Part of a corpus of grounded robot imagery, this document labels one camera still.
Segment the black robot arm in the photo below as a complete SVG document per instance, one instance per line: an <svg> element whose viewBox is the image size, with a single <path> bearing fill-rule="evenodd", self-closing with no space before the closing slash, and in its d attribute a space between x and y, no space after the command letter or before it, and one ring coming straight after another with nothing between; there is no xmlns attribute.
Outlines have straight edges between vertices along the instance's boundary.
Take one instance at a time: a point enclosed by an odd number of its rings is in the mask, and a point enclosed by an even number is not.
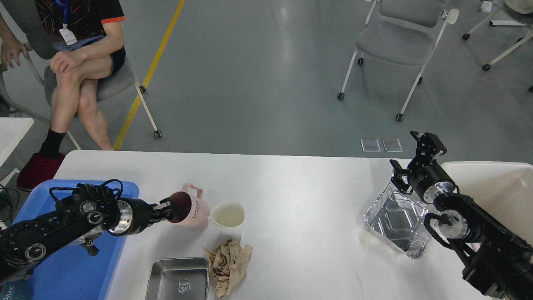
<svg viewBox="0 0 533 300"><path fill-rule="evenodd" d="M424 226L441 245L458 255L465 268L463 279L486 296L511 300L533 299L533 249L512 233L458 187L435 157L446 153L439 138L411 131L417 141L416 155L407 169L391 160L391 182L406 194L413 191L440 214L428 213ZM437 221L440 233L433 228ZM474 251L469 243L479 243Z"/></svg>
<svg viewBox="0 0 533 300"><path fill-rule="evenodd" d="M122 189L106 185L78 184L76 188L51 188L55 211L13 224L0 232L0 285L31 275L48 256L74 242L96 255L93 240L106 230L111 235L137 234L161 220L173 217L169 198L160 204L121 198ZM58 200L54 190L72 190Z"/></svg>

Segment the id badge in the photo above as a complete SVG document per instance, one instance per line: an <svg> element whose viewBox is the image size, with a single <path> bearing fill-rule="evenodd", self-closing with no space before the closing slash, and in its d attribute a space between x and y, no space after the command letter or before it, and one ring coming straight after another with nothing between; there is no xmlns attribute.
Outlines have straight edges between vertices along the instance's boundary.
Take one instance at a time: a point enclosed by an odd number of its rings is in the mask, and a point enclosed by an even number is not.
<svg viewBox="0 0 533 300"><path fill-rule="evenodd" d="M72 33L72 31L68 30L67 28L59 29L59 33L61 34L61 36L63 36L63 40L65 40L65 42L67 43L67 46L70 46L78 42L78 40L74 36L74 33Z"/></svg>

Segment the mug handle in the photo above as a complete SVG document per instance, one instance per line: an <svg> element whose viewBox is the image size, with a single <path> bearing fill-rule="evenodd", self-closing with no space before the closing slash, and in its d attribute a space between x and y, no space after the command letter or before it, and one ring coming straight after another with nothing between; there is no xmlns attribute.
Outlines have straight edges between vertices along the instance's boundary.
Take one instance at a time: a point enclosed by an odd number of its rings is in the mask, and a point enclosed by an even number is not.
<svg viewBox="0 0 533 300"><path fill-rule="evenodd" d="M204 190L201 189L201 188L196 187L195 185L193 185L191 183L184 184L182 190L184 190L185 192L188 192L189 191L189 187L191 187L191 188L196 190L196 198L201 199L204 196Z"/></svg>

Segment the stainless steel tray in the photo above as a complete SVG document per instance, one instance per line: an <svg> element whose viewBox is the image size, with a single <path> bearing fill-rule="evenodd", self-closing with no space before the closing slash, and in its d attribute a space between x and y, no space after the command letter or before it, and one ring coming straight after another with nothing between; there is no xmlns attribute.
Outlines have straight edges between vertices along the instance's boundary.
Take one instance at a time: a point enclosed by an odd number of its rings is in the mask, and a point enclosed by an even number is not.
<svg viewBox="0 0 533 300"><path fill-rule="evenodd" d="M389 182L363 216L363 224L372 233L385 237L410 258L424 255L431 240L424 227L424 217L431 209L416 193L405 195Z"/></svg>
<svg viewBox="0 0 533 300"><path fill-rule="evenodd" d="M203 257L159 259L152 266L146 300L205 300L209 261Z"/></svg>

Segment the chair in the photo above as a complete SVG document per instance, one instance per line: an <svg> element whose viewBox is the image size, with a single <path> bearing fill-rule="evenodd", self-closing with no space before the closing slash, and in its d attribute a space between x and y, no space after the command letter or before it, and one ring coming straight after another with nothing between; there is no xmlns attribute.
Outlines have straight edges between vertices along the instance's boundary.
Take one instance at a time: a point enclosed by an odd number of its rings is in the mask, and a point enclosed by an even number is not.
<svg viewBox="0 0 533 300"><path fill-rule="evenodd" d="M57 50L52 46L44 28L41 25L41 19L38 16L34 0L1 0L1 2L15 23L17 23L19 28L25 33L26 38L28 39L28 42L25 43L25 46L28 51L34 50L42 59L51 59L57 53ZM35 69L31 59L28 59L28 65L37 80L44 86L45 97L50 104L51 94L56 86L55 74L50 70L49 67L47 67L45 69L44 78L42 78ZM8 105L14 108L12 113L15 113L15 116L20 116L22 113L25 113L35 119L38 119L39 121L49 124L50 121L47 118L11 100L7 94L2 76L2 73L6 70L7 68L5 66L0 66L0 93ZM152 118L150 110L148 110L148 106L146 105L143 97L146 88L140 85L139 80L137 79L137 76L133 71L131 63L127 57L124 65L117 73L115 73L111 78L102 80L99 83L96 93L97 101L102 101L115 96L131 85L135 86L135 90L137 91L144 109L148 114L148 118L150 119L151 125L154 129L154 136L156 138L160 138L163 135L155 125L154 119ZM67 131L67 135L70 137L76 148L81 149L69 131Z"/></svg>
<svg viewBox="0 0 533 300"><path fill-rule="evenodd" d="M475 25L472 29L470 29L467 33L463 35L463 40L467 40L470 38L470 35L473 34L476 30L478 30L483 24L485 24L487 21L489 21L496 13L498 13L500 10L504 10L505 13L509 15L513 20L515 20L518 23L522 23L527 26L528 30L526 31L526 34L524 37L519 38L516 43L511 46L509 49L505 50L502 54L498 55L495 59L491 60L488 64L483 65L482 69L483 71L488 71L498 61L500 61L502 58L506 57L509 53L513 52L516 48L524 45L525 42L530 40L533 37L533 13L529 14L522 14L517 11L514 11L511 7L509 7L507 0L504 1L502 5L500 5L497 9L492 11L486 18L481 20L477 25Z"/></svg>
<svg viewBox="0 0 533 300"><path fill-rule="evenodd" d="M445 21L436 39L424 31L390 22L382 20L369 22L376 3L381 3L379 13L385 17L408 21L428 28L434 27L440 19ZM444 10L447 3L448 0L373 0L365 21L365 28L357 38L357 47L352 55L342 90L337 94L337 100L342 101L344 99L344 89L359 50L362 52L361 57L357 59L359 66L364 63L363 53L366 52L373 57L396 65L418 67L420 71L416 76L415 83L401 111L396 115L396 121L402 121L407 103L416 85L422 83L424 69L439 44L446 24L454 24L459 16L457 9L452 9L450 12Z"/></svg>

